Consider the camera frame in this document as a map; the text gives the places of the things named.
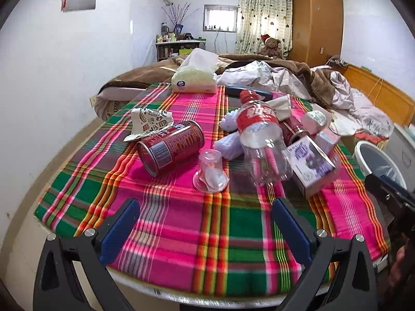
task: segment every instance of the power cord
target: power cord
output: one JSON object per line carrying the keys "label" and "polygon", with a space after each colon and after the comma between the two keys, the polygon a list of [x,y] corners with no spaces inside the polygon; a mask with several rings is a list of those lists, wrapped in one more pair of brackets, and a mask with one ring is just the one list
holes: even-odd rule
{"label": "power cord", "polygon": [[381,89],[382,89],[382,86],[383,86],[383,78],[379,78],[379,79],[377,80],[377,82],[375,83],[375,85],[372,87],[372,90],[370,90],[369,94],[367,95],[367,98],[369,99],[370,94],[372,93],[373,89],[374,89],[374,88],[375,88],[375,86],[379,83],[379,81],[380,81],[380,80],[381,80],[381,86],[380,86],[380,88],[379,88],[379,91],[378,91],[378,93],[377,93],[377,95],[376,95],[375,99],[373,100],[373,105],[375,105],[376,99],[378,98],[378,96],[379,96],[379,94],[380,94],[380,92],[381,92]]}
{"label": "power cord", "polygon": [[220,27],[217,29],[216,37],[215,37],[215,54],[217,54],[217,51],[216,51],[216,40],[217,40],[217,37],[219,36],[219,30],[220,30]]}
{"label": "power cord", "polygon": [[330,57],[330,59],[327,61],[327,63],[326,64],[324,64],[324,65],[329,65],[330,63],[331,63],[331,60],[334,58],[334,57],[339,57],[340,58],[340,55],[333,55],[332,57]]}
{"label": "power cord", "polygon": [[226,32],[223,32],[223,36],[225,37],[225,43],[226,43],[226,53],[228,53],[228,43],[226,41]]}

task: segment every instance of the plastic bottle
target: plastic bottle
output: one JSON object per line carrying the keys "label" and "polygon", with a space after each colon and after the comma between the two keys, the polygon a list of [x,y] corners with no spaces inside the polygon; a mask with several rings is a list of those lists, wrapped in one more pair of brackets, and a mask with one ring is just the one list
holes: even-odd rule
{"label": "plastic bottle", "polygon": [[245,166],[256,185],[292,176],[281,128],[273,109],[252,90],[243,90],[236,121],[244,148]]}

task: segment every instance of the bottle cap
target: bottle cap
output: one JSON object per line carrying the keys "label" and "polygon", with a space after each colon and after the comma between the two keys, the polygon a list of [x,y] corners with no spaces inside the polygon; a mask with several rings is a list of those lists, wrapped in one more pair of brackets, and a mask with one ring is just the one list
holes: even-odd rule
{"label": "bottle cap", "polygon": [[246,89],[241,91],[239,99],[242,104],[245,104],[247,101],[259,100],[259,96],[254,90]]}

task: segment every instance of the clear plastic cup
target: clear plastic cup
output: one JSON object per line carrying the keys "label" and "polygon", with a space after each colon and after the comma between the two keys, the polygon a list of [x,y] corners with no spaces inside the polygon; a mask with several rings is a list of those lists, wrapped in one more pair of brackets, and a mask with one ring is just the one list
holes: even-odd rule
{"label": "clear plastic cup", "polygon": [[206,149],[199,154],[199,169],[193,176],[193,185],[205,193],[219,193],[228,185],[229,178],[223,171],[222,154]]}

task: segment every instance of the wooden headboard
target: wooden headboard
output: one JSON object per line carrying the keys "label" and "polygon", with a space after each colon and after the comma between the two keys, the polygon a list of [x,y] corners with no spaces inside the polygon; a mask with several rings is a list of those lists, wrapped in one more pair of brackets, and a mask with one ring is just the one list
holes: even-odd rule
{"label": "wooden headboard", "polygon": [[335,68],[346,77],[350,86],[362,91],[370,101],[395,123],[409,126],[415,113],[415,101],[405,92],[367,70],[348,65]]}

